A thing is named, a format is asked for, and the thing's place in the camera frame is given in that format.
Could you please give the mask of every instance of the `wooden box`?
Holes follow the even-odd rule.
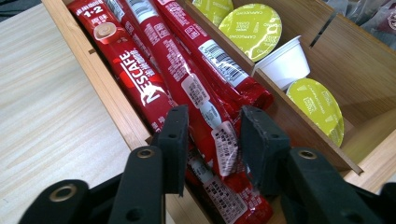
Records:
[[[254,67],[191,3],[177,0],[248,73]],[[65,4],[43,0],[81,67],[124,137],[134,149],[150,134],[95,52]],[[371,191],[396,172],[396,53],[321,0],[233,0],[234,7],[263,3],[279,14],[279,46],[301,35],[311,77],[334,95],[345,118],[343,145],[337,147],[262,71],[254,77],[276,98],[267,110],[295,147],[320,150],[347,181]],[[177,223],[204,223],[193,198],[170,198],[167,207]]]

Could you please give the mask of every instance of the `coffee cup illustration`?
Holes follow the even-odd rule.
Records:
[[[104,22],[93,29],[95,39],[103,44],[109,44],[121,38],[122,28],[117,27],[113,22]]]

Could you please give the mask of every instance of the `wooden table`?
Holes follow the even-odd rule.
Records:
[[[120,174],[130,149],[44,6],[0,30],[0,223],[17,223],[60,180]]]

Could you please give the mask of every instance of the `screw hole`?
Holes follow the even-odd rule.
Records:
[[[154,155],[154,151],[151,149],[142,149],[137,152],[137,157],[142,159],[150,158],[153,155]]]
[[[308,150],[301,150],[301,151],[298,152],[298,154],[301,157],[303,157],[305,159],[308,159],[308,160],[314,160],[314,159],[316,159],[318,157],[317,154],[315,154],[315,153],[313,153],[311,151],[308,151]]]
[[[77,192],[74,184],[62,186],[51,193],[49,199],[54,203],[60,203],[73,197]]]
[[[341,216],[345,217],[352,223],[364,223],[363,217],[355,211],[342,211]]]
[[[138,221],[143,217],[143,209],[141,208],[133,208],[126,214],[126,219],[128,221]]]

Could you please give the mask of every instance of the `white cup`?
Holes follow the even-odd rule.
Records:
[[[294,37],[257,62],[253,73],[261,69],[282,91],[294,81],[308,76],[310,69],[300,45],[300,37]]]

